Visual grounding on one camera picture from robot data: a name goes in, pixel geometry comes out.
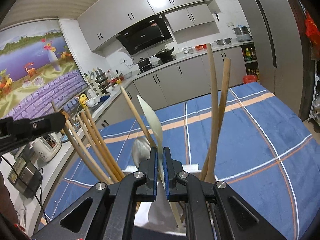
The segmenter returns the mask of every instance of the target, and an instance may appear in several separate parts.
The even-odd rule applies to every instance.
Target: silver bolt
[[[227,184],[224,181],[222,181],[222,180],[217,181],[218,188],[225,188],[226,186],[227,186]]]
[[[96,189],[97,190],[103,190],[106,187],[106,184],[103,182],[99,182],[96,184]]]
[[[144,176],[143,172],[142,171],[136,171],[134,174],[133,174],[137,179],[138,178],[142,178]]]
[[[180,178],[186,178],[188,177],[189,173],[187,173],[186,171],[180,171],[178,175]]]

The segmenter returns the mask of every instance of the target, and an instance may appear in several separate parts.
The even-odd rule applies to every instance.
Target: countertop
[[[229,49],[229,48],[233,48],[233,47],[239,47],[242,46],[243,44],[247,44],[247,43],[253,43],[253,40],[251,41],[244,41],[244,42],[238,42],[238,41],[234,41],[231,44],[227,44],[227,45],[215,45],[212,47],[212,51],[219,51],[219,50],[223,50],[223,49]],[[190,58],[193,57],[198,57],[201,55],[207,54],[207,50],[206,49],[202,49],[198,52],[194,52],[193,54],[188,53],[188,54],[184,54],[183,52],[179,52],[177,54],[175,54],[176,59],[174,61],[168,62],[166,64],[160,65],[158,67],[155,67],[149,71],[146,71],[142,74],[137,75],[140,71],[136,71],[135,73],[133,73],[131,78],[128,78],[127,80],[124,80],[121,85],[126,88],[127,86],[129,86],[131,84],[131,82],[133,82],[136,79],[139,79],[143,76],[146,76],[154,71],[157,71],[159,69],[168,67],[170,65],[176,64],[178,62],[184,61],[184,60],[188,60]],[[116,87],[111,93],[110,93],[110,97],[108,98],[108,100],[106,100],[93,114],[92,114],[92,118],[94,121],[97,121],[97,119],[102,115],[102,113],[108,108],[108,106],[110,106],[110,104],[120,95],[121,90],[120,87]],[[84,137],[84,132],[83,130],[80,128],[79,131],[77,132],[78,136],[80,138]],[[43,166],[44,172],[43,172],[43,181],[42,181],[42,196],[43,199],[45,200],[46,197],[49,194],[50,189],[52,188],[53,184],[55,183],[57,176],[59,175],[59,173],[61,172],[63,166],[65,165],[65,163],[67,162],[68,158],[71,156],[72,152],[73,152],[73,147],[71,145],[71,143],[65,142],[62,144],[61,149],[59,150],[59,152],[56,154],[56,156],[47,164],[45,164]],[[33,235],[33,231],[34,228],[36,226],[37,223],[37,219],[39,216],[39,213],[41,211],[40,206],[37,202],[37,200],[34,199],[25,199],[23,196],[19,197],[16,200],[17,202],[23,202],[27,211],[26,211],[26,232],[29,236]]]

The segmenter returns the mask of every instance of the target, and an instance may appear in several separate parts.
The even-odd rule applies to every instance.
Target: white plastic spoon
[[[141,108],[143,110],[143,113],[150,125],[150,128],[153,132],[153,134],[156,137],[157,144],[158,144],[158,171],[160,173],[160,178],[162,181],[162,185],[164,186],[164,172],[163,172],[163,166],[162,166],[162,155],[163,155],[163,148],[162,148],[162,141],[163,141],[163,131],[162,126],[159,121],[159,118],[157,117],[156,113],[152,110],[152,108],[148,105],[148,103],[143,100],[142,97],[138,95],[138,100],[141,105]],[[182,229],[182,223],[180,220],[180,215],[176,206],[175,202],[169,202],[174,219],[177,222],[178,228]]]

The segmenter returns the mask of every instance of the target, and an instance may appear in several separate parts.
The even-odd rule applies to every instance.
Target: purple brick wall
[[[16,120],[51,114],[53,113],[51,101],[60,108],[87,86],[79,70],[70,71],[24,98],[8,116]]]

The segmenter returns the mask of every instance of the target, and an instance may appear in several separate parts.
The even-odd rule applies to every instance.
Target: printed mural
[[[57,20],[0,33],[0,117],[48,114],[86,87]]]

